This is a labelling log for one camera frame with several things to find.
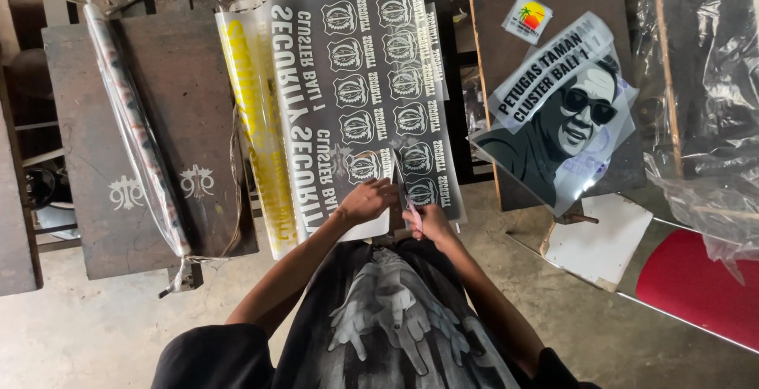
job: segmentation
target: red chair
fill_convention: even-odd
[[[672,232],[650,256],[635,296],[683,321],[759,350],[759,261],[738,261],[742,286],[712,261],[701,234]]]

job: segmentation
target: angel graphic print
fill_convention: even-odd
[[[352,278],[323,271],[312,281],[310,294],[345,278],[337,290],[344,295],[318,294],[326,298],[314,302],[305,331],[291,330],[273,387],[519,388],[462,293],[426,261],[417,265],[423,267],[427,283],[387,248],[362,244],[344,252],[369,260],[356,267]],[[345,258],[336,260],[345,263]],[[308,302],[305,298],[301,309]],[[299,343],[296,338],[306,340]],[[286,372],[282,367],[289,363],[300,366]]]

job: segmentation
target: black t-shirt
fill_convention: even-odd
[[[583,387],[551,349],[531,380],[505,360],[429,241],[395,251],[338,244],[310,282],[277,368],[267,342],[256,325],[189,330],[164,349],[152,387]]]

